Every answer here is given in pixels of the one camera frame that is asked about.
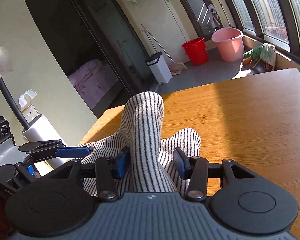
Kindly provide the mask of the striped beige knit garment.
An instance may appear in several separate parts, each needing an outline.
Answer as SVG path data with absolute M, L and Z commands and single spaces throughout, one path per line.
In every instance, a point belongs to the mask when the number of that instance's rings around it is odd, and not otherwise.
M 91 153 L 82 163 L 94 163 L 100 157 L 115 157 L 127 146 L 131 165 L 124 178 L 115 181 L 119 194 L 124 192 L 179 192 L 185 195 L 189 180 L 182 180 L 173 163 L 173 151 L 180 148 L 186 156 L 199 156 L 200 135 L 183 128 L 162 139 L 164 101 L 155 92 L 133 96 L 122 112 L 121 125 L 111 136 L 86 143 Z

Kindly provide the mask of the white cylindrical lamp base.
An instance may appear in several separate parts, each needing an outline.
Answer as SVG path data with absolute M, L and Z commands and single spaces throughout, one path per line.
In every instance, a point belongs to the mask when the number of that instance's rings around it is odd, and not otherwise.
M 28 142 L 34 141 L 46 141 L 46 140 L 62 140 L 63 144 L 66 145 L 65 141 L 61 138 L 49 120 L 43 114 L 33 116 L 26 114 L 26 120 L 29 121 L 30 128 L 23 130 L 22 134 Z

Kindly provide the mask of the pink bedding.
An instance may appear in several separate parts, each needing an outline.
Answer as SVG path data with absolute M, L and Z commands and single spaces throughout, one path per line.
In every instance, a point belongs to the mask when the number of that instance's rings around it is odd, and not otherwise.
M 68 79 L 90 109 L 93 109 L 118 81 L 110 65 L 98 59 L 86 62 L 69 75 Z

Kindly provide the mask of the white trash bin black lid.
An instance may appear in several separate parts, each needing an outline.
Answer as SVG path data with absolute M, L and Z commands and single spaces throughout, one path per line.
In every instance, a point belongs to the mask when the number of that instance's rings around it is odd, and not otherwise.
M 158 84 L 163 85 L 171 80 L 172 74 L 162 52 L 151 55 L 145 60 L 145 63 L 150 68 Z

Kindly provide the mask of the red plastic bucket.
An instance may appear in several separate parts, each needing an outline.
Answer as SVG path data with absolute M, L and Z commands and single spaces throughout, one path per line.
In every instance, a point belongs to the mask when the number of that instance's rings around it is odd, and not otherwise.
M 194 66 L 207 63 L 209 55 L 203 37 L 192 39 L 182 45 L 185 54 Z

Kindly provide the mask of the pink plastic bucket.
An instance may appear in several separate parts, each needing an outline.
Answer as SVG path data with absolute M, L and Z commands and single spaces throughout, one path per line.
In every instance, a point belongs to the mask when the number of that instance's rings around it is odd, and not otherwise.
M 221 59 L 225 62 L 235 62 L 243 59 L 243 33 L 236 28 L 221 28 L 211 36 Z

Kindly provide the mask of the grey hanging rag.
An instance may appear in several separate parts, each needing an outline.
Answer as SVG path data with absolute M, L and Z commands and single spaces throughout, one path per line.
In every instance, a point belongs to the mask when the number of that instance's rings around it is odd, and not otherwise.
M 219 19 L 219 15 L 213 6 L 213 4 L 209 4 L 208 7 L 208 13 L 209 13 L 209 18 L 210 18 L 210 25 L 212 28 L 220 28 L 221 27 L 221 22 Z

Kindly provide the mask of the dark framed glass door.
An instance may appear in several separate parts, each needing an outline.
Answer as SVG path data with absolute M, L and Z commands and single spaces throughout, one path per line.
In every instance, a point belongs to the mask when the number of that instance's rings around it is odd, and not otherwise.
M 179 0 L 184 7 L 197 35 L 203 37 L 206 41 L 211 39 L 215 31 L 220 28 L 212 28 L 208 13 L 208 5 L 212 4 L 211 0 Z

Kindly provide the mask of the white wall socket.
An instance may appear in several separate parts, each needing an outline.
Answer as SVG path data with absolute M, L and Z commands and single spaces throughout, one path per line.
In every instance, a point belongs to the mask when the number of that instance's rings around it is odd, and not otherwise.
M 24 107 L 21 110 L 21 112 L 25 117 L 25 119 L 27 120 L 27 122 L 31 122 L 35 117 L 39 115 L 39 112 L 32 104 L 29 104 L 28 106 Z

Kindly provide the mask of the white wall hook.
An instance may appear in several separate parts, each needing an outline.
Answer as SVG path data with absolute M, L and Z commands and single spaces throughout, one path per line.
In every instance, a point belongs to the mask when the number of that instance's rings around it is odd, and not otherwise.
M 28 105 L 30 105 L 32 103 L 32 100 L 36 96 L 37 96 L 37 93 L 32 89 L 29 89 L 25 93 L 23 93 L 18 99 L 20 108 L 25 108 Z

